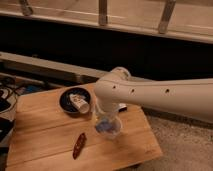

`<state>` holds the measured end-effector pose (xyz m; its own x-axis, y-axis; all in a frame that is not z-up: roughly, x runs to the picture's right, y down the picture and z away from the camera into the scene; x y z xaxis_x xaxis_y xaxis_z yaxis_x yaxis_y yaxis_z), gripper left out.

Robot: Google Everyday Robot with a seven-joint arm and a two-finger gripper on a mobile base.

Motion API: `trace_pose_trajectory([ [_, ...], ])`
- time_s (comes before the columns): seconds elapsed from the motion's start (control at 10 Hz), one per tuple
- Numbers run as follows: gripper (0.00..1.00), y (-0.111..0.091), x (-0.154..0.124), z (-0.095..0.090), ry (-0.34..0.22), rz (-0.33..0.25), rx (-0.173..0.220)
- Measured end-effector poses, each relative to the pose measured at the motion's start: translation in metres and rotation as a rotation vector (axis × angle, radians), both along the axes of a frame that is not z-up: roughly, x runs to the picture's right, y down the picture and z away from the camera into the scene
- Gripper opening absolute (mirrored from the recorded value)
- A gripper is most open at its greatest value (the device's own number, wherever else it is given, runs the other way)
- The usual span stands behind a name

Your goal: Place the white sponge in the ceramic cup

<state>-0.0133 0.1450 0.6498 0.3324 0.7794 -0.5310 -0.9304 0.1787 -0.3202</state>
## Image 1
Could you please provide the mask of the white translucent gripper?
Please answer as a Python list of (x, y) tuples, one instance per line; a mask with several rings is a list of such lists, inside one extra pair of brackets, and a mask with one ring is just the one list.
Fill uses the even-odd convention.
[(122, 122), (117, 116), (119, 108), (112, 104), (103, 107), (99, 103), (95, 104), (92, 112), (92, 122), (95, 130), (104, 138), (113, 140), (121, 132)]

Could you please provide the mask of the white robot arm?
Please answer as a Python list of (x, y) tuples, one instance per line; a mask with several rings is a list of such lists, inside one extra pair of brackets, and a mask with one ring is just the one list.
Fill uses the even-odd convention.
[(120, 103), (213, 123), (212, 78), (138, 82), (131, 80), (126, 68), (116, 67), (96, 81), (94, 94), (94, 127), (108, 139), (117, 137), (122, 129), (117, 116)]

